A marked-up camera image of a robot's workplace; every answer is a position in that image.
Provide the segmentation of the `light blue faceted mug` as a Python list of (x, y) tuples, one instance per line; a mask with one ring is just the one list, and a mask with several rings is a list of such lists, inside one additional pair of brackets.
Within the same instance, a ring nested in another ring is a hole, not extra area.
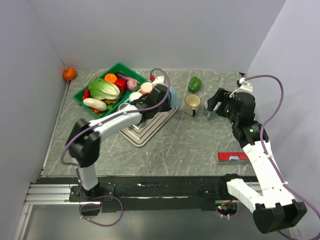
[(176, 108), (179, 105), (179, 96), (175, 89), (171, 86), (169, 89), (169, 101), (172, 108)]

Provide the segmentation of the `cream mug black handle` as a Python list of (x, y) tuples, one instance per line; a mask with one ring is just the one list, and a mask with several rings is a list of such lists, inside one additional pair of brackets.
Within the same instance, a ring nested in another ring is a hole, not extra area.
[(184, 98), (184, 112), (187, 115), (190, 115), (192, 117), (194, 117), (196, 115), (196, 113), (199, 110), (200, 104), (201, 104), (201, 99), (198, 95), (196, 94), (188, 94), (185, 98)]

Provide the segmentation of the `light blue white-bottom mug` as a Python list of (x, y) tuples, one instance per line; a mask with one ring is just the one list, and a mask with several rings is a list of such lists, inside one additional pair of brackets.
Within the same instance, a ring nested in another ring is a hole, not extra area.
[(139, 99), (143, 94), (141, 92), (132, 92), (128, 97), (128, 102), (131, 104), (133, 101)]

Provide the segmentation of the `grey blue faceted mug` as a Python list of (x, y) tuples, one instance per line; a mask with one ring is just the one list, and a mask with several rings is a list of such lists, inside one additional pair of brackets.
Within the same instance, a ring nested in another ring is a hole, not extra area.
[(208, 110), (208, 102), (206, 101), (204, 103), (204, 106), (203, 106), (203, 115), (206, 117), (207, 120), (210, 120), (212, 118), (212, 116), (216, 113), (217, 109), (219, 108), (220, 106), (220, 102), (218, 102), (215, 107), (213, 108), (212, 111)]

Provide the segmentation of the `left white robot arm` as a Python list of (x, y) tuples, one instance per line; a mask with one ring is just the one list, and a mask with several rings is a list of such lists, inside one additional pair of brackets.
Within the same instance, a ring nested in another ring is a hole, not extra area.
[(100, 145), (116, 132), (152, 119), (157, 113), (168, 112), (179, 103), (172, 87), (156, 84), (151, 93), (133, 100), (123, 109), (106, 117), (85, 121), (83, 118), (74, 125), (62, 153), (61, 161), (69, 152), (79, 182), (81, 195), (93, 201), (100, 195), (100, 184), (95, 170), (95, 162), (100, 156)]

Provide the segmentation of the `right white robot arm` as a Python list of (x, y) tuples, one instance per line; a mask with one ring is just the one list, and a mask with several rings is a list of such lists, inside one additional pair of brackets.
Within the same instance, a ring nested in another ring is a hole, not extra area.
[(263, 234), (296, 226), (307, 213), (307, 207), (285, 188), (278, 175), (268, 134), (255, 119), (255, 97), (219, 88), (206, 106), (209, 112), (230, 121), (233, 136), (248, 157), (261, 188), (258, 193), (232, 173), (220, 178), (219, 195), (226, 200), (235, 197), (245, 205)]

